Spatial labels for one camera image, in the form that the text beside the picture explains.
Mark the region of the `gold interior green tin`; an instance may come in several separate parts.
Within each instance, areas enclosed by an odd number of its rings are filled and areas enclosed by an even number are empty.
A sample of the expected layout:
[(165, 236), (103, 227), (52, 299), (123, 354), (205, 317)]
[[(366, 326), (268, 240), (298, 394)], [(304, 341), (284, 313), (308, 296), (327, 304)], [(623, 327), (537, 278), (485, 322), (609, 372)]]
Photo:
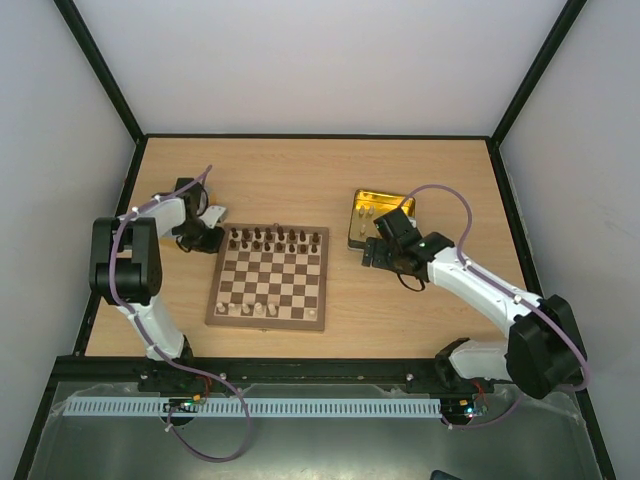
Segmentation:
[[(375, 213), (372, 217), (368, 217), (366, 212), (371, 205), (375, 207)], [(365, 207), (363, 218), (359, 218), (358, 216), (360, 206)], [(379, 238), (380, 235), (374, 225), (374, 220), (397, 207), (401, 207), (410, 218), (412, 224), (415, 224), (416, 200), (413, 197), (406, 200), (405, 196), (400, 194), (357, 189), (351, 208), (347, 248), (353, 251), (363, 250), (365, 242), (369, 237)], [(363, 224), (366, 225), (366, 234), (365, 236), (360, 236), (360, 228)]]

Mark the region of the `wooden chess board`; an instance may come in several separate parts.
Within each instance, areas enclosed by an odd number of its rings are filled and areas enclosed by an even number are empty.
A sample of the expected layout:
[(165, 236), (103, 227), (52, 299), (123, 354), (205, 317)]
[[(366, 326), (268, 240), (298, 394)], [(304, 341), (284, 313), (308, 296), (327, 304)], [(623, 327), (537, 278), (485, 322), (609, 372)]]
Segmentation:
[[(278, 240), (277, 227), (284, 229), (284, 241)], [(254, 229), (261, 230), (262, 237), (255, 238)], [(265, 229), (270, 228), (273, 239), (265, 239)], [(238, 237), (233, 238), (231, 228), (236, 228)], [(249, 229), (250, 238), (243, 237), (243, 229)], [(296, 232), (296, 241), (288, 239), (289, 231)], [(300, 241), (300, 231), (307, 239)], [(253, 328), (261, 330), (289, 330), (322, 332), (326, 317), (326, 281), (329, 258), (329, 229), (318, 226), (294, 226), (279, 224), (227, 224), (224, 240), (217, 254), (215, 270), (209, 295), (205, 324), (210, 327)], [(312, 240), (314, 232), (320, 241)], [(229, 248), (229, 241), (236, 241), (236, 248)], [(246, 240), (248, 249), (242, 249)], [(253, 242), (261, 244), (254, 250)], [(271, 251), (265, 251), (265, 243), (271, 243)], [(277, 243), (284, 244), (284, 250), (277, 251)], [(296, 245), (296, 251), (289, 251), (289, 244)], [(300, 245), (307, 245), (307, 252), (300, 253)], [(318, 245), (318, 252), (311, 253), (312, 244)], [(264, 314), (254, 314), (254, 304), (264, 305)], [(225, 306), (223, 313), (216, 311), (216, 304)], [(236, 315), (229, 314), (229, 304), (238, 306)], [(241, 306), (250, 306), (250, 313), (242, 313)], [(277, 306), (277, 315), (268, 313), (267, 305)], [(308, 311), (315, 309), (317, 317), (310, 319)]]

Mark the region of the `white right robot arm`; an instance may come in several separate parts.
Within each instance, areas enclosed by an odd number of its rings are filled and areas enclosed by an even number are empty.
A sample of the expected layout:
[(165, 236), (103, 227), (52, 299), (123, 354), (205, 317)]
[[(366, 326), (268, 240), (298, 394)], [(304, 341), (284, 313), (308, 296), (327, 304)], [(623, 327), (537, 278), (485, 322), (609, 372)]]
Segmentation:
[(590, 380), (586, 355), (562, 328), (573, 318), (569, 304), (543, 298), (509, 284), (477, 265), (453, 241), (431, 233), (404, 249), (392, 241), (369, 238), (363, 265), (394, 272), (449, 291), (488, 318), (503, 341), (460, 339), (438, 356), (436, 379), (455, 392), (470, 379), (506, 381), (542, 399), (556, 389), (579, 391)]

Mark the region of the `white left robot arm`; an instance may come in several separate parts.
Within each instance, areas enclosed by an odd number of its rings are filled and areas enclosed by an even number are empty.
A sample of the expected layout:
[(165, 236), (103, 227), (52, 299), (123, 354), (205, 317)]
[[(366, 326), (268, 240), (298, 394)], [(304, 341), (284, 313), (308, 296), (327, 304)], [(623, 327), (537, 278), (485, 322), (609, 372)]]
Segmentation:
[(145, 355), (154, 361), (190, 354), (186, 336), (173, 321), (160, 290), (163, 282), (160, 239), (174, 237), (188, 252), (215, 253), (228, 210), (183, 196), (154, 196), (119, 217), (94, 221), (89, 285), (134, 327)]

